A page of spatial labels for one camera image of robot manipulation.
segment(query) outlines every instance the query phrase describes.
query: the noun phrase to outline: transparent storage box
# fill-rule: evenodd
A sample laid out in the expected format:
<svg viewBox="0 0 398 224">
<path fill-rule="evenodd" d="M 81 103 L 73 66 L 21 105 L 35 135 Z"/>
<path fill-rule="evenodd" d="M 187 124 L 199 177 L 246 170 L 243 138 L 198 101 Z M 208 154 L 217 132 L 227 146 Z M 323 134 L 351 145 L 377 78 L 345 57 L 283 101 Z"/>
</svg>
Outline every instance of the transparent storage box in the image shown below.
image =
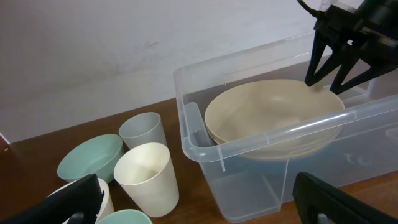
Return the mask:
<svg viewBox="0 0 398 224">
<path fill-rule="evenodd" d="M 178 69 L 175 72 L 178 115 L 185 155 L 199 162 L 220 212 L 229 222 L 243 222 L 278 212 L 293 200 L 295 176 L 307 171 L 342 186 L 398 170 L 398 75 L 388 73 L 339 97 L 345 110 L 217 145 L 203 118 L 210 102 L 243 83 L 268 79 L 304 81 L 314 33 L 244 50 Z M 330 52 L 326 51 L 323 62 Z M 368 69 L 359 62 L 349 78 Z M 319 85 L 328 88 L 334 75 Z M 325 142 L 322 136 L 336 131 Z M 303 157 L 261 160 L 289 142 L 322 149 Z"/>
</svg>

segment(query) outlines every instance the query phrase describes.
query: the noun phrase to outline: teal cup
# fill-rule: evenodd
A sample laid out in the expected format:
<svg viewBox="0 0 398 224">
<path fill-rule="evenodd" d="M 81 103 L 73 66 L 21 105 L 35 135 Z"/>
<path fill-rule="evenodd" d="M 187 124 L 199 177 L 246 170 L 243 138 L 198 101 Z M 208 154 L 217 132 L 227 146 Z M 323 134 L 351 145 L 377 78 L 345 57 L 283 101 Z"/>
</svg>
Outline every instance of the teal cup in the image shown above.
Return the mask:
<svg viewBox="0 0 398 224">
<path fill-rule="evenodd" d="M 123 140 L 118 135 L 97 136 L 69 152 L 59 164 L 57 174 L 67 182 L 96 174 L 109 183 L 114 179 L 114 167 L 123 154 Z"/>
<path fill-rule="evenodd" d="M 112 213 L 96 224 L 152 224 L 144 212 L 126 209 Z"/>
</svg>

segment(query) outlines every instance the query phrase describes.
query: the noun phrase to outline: wall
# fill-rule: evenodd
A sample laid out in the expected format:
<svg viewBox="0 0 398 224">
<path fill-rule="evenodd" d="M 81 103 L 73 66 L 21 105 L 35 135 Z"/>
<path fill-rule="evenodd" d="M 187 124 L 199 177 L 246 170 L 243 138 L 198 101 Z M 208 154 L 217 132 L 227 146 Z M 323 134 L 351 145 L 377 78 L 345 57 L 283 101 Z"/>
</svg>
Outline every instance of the wall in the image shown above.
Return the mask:
<svg viewBox="0 0 398 224">
<path fill-rule="evenodd" d="M 173 98 L 178 67 L 314 22 L 295 0 L 3 0 L 0 131 L 15 142 Z"/>
</svg>

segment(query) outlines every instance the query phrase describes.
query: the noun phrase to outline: stack of plates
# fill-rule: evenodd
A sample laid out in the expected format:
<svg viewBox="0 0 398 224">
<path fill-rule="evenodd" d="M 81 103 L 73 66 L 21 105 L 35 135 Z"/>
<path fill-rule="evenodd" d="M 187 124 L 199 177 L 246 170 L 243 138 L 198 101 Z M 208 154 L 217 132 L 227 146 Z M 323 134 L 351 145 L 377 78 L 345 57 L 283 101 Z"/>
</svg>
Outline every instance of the stack of plates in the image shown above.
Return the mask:
<svg viewBox="0 0 398 224">
<path fill-rule="evenodd" d="M 205 123 L 218 144 L 297 124 L 343 110 L 343 102 L 321 86 L 296 80 L 264 80 L 232 88 L 207 107 Z M 243 154 L 250 159 L 302 157 L 329 144 L 341 127 Z"/>
</svg>

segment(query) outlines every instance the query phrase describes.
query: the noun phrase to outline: wooden table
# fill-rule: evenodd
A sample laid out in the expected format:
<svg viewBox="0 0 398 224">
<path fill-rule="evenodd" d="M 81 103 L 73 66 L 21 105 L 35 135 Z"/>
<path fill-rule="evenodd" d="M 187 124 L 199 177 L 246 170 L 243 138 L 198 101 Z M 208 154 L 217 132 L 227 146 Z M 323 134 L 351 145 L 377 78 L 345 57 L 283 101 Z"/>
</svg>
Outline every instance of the wooden table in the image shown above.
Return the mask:
<svg viewBox="0 0 398 224">
<path fill-rule="evenodd" d="M 117 134 L 128 118 L 153 111 L 161 115 L 180 191 L 177 207 L 153 223 L 228 223 L 224 220 L 197 162 L 182 152 L 175 99 L 16 142 L 0 152 L 0 220 L 42 201 L 65 185 L 57 176 L 60 161 L 75 146 L 101 134 Z M 115 182 L 109 184 L 115 210 L 139 209 Z M 398 218 L 398 172 L 342 187 L 354 197 Z M 278 213 L 247 223 L 300 223 L 293 202 Z"/>
</svg>

